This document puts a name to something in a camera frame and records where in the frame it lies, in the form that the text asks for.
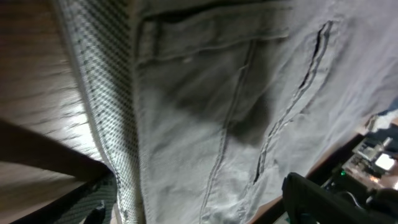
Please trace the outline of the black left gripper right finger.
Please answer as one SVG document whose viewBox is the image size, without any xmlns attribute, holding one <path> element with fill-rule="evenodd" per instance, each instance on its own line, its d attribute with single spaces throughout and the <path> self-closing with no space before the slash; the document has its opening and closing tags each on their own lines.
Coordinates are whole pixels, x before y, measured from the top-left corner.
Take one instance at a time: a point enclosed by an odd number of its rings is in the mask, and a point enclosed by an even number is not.
<svg viewBox="0 0 398 224">
<path fill-rule="evenodd" d="M 389 215 L 356 207 L 297 173 L 290 173 L 284 179 L 282 200 L 292 224 L 397 223 Z"/>
</svg>

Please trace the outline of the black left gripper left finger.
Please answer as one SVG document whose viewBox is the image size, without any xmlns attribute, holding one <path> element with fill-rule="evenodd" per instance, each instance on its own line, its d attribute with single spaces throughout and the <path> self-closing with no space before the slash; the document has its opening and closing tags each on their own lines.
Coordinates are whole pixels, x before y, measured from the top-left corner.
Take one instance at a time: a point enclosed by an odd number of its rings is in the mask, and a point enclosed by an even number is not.
<svg viewBox="0 0 398 224">
<path fill-rule="evenodd" d="M 117 191 L 116 178 L 108 173 L 12 224 L 110 224 Z"/>
</svg>

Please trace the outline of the grey shorts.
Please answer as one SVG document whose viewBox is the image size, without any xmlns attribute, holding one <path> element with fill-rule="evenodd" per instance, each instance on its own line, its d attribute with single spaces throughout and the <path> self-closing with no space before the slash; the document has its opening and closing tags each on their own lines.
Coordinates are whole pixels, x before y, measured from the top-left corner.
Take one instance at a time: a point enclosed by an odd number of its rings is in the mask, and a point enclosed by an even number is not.
<svg viewBox="0 0 398 224">
<path fill-rule="evenodd" d="M 247 223 L 397 98 L 397 2 L 58 1 L 124 223 Z"/>
</svg>

